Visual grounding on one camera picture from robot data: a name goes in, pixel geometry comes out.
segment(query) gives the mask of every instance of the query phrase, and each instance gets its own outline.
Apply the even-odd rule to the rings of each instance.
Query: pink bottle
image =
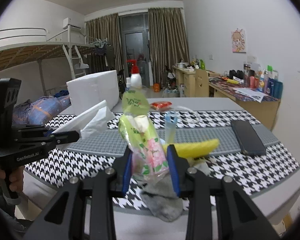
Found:
[[[250,76],[250,88],[254,88],[254,76]]]

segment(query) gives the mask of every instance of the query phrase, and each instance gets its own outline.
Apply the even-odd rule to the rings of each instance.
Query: curtain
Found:
[[[160,84],[166,65],[189,62],[186,29],[180,8],[151,8],[148,14],[152,72]]]
[[[102,40],[108,38],[108,43],[114,48],[115,69],[117,71],[122,69],[120,25],[117,13],[88,21],[86,23],[86,35]],[[104,56],[98,56],[96,53],[91,54],[89,63],[92,73],[109,70],[106,67]]]

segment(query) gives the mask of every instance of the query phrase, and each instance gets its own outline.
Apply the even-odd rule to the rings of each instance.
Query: air conditioner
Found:
[[[63,20],[63,28],[64,29],[68,28],[68,25],[78,30],[83,28],[83,22],[71,18],[66,18]]]

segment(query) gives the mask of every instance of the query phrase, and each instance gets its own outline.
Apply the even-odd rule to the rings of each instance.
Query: wooden bed slats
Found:
[[[72,55],[77,55],[74,45],[72,47]],[[92,53],[94,50],[94,47],[91,46],[76,45],[81,55]],[[25,46],[9,49],[4,49],[3,47],[2,50],[0,50],[0,71],[27,62],[57,57],[65,57],[62,44],[60,43],[54,44],[51,42],[50,44],[42,45],[31,45],[27,43]]]

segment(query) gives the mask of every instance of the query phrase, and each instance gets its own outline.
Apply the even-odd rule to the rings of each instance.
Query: metal bolt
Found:
[[[79,179],[78,179],[78,177],[71,177],[69,179],[69,181],[70,181],[71,184],[76,184],[79,181]]]
[[[233,181],[233,179],[230,177],[230,176],[224,176],[223,177],[223,180],[226,182],[226,183],[230,183]]]
[[[106,168],[105,173],[108,174],[108,175],[113,174],[114,173],[114,168],[111,168],[111,167],[110,168]]]
[[[188,168],[187,171],[188,171],[189,174],[196,174],[197,173],[197,169],[194,168],[194,167]]]

